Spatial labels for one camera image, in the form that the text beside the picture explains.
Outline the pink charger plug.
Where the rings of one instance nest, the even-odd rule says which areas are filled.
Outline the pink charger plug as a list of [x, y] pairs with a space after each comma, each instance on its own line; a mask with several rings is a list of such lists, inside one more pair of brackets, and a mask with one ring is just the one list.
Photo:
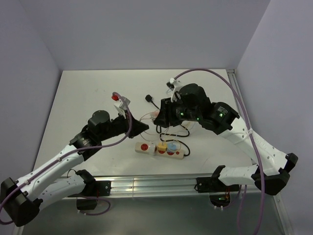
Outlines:
[[151, 113], [151, 117], [156, 118], [158, 116], [158, 114], [159, 114], [159, 111], [154, 111]]

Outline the white charger adapter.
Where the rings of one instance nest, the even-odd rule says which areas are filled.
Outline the white charger adapter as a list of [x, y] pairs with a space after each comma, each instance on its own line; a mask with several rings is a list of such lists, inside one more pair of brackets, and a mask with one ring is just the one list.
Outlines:
[[157, 147], [154, 143], [149, 143], [148, 154], [154, 156], [156, 154]]

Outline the yellow charger plug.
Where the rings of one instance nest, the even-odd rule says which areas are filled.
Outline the yellow charger plug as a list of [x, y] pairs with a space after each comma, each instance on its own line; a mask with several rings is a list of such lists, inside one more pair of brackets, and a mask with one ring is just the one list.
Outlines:
[[166, 152], [167, 144], [165, 142], [159, 142], [157, 145], [158, 151]]

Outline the blue charger plug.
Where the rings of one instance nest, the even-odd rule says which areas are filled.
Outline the blue charger plug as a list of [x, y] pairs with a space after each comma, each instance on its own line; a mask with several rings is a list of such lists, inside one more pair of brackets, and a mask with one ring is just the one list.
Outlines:
[[168, 152], [176, 152], [177, 146], [174, 143], [167, 144], [167, 151]]

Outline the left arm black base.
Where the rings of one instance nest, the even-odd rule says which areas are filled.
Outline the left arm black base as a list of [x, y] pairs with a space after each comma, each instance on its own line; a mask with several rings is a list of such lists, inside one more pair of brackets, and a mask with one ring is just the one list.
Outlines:
[[[67, 173], [73, 170], [73, 176], [80, 176], [83, 179], [84, 188], [80, 193], [70, 195], [69, 198], [76, 197], [76, 208], [79, 213], [88, 216], [101, 215], [108, 212], [111, 208], [111, 203], [107, 199], [100, 199], [102, 196], [109, 196], [111, 191], [111, 181], [97, 181], [88, 171], [70, 169]], [[108, 207], [103, 212], [91, 213], [88, 211], [94, 210], [100, 201], [104, 201]]]

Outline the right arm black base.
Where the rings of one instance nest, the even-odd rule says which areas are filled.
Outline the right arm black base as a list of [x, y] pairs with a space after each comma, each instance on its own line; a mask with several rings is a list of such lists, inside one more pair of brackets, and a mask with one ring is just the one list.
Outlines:
[[227, 186], [219, 180], [224, 168], [225, 165], [220, 165], [211, 176], [197, 177], [194, 186], [194, 190], [198, 193], [218, 193], [213, 196], [210, 195], [209, 198], [213, 209], [220, 209], [221, 211], [229, 208], [239, 198], [242, 189], [241, 185]]

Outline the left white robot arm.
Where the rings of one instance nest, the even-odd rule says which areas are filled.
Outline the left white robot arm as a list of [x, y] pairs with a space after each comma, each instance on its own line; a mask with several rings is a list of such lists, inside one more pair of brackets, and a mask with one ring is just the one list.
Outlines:
[[149, 126], [136, 120], [128, 111], [110, 119], [108, 112], [100, 110], [93, 113], [82, 131], [54, 158], [37, 170], [17, 180], [5, 179], [0, 185], [0, 208], [5, 210], [11, 221], [2, 225], [14, 223], [20, 227], [27, 224], [39, 213], [38, 190], [44, 190], [53, 183], [62, 171], [69, 170], [89, 159], [102, 146], [102, 142], [124, 134], [133, 138], [148, 130]]

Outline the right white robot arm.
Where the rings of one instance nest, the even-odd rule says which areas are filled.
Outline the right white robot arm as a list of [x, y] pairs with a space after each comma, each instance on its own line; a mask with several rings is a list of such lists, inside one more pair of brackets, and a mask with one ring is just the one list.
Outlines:
[[204, 89], [195, 83], [174, 91], [161, 100], [154, 124], [162, 128], [178, 126], [183, 121], [198, 122], [202, 128], [230, 141], [255, 163], [245, 167], [218, 166], [210, 177], [197, 179], [198, 192], [220, 192], [239, 186], [256, 186], [268, 195], [278, 194], [288, 183], [298, 157], [270, 145], [248, 128], [244, 119], [224, 102], [211, 102]]

